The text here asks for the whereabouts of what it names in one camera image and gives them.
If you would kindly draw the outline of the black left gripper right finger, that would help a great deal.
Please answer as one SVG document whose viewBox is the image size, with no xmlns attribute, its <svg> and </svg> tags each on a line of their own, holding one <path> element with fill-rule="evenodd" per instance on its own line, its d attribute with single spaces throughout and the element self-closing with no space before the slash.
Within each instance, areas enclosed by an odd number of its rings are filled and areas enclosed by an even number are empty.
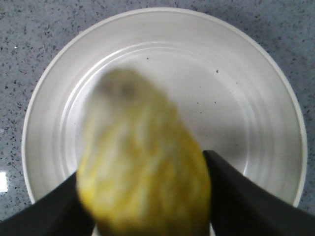
<svg viewBox="0 0 315 236">
<path fill-rule="evenodd" d="M 217 236 L 313 236 L 315 217 L 270 194 L 213 150 L 203 152 L 211 178 L 211 225 Z"/>
</svg>

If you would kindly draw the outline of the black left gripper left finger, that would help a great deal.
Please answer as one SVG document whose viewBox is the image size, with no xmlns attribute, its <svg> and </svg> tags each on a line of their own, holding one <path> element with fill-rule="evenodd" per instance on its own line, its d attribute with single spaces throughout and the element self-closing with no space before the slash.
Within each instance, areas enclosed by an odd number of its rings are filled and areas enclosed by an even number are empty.
<svg viewBox="0 0 315 236">
<path fill-rule="evenodd" d="M 91 236 L 95 223 L 76 191 L 76 173 L 33 205 L 0 223 L 2 236 Z"/>
</svg>

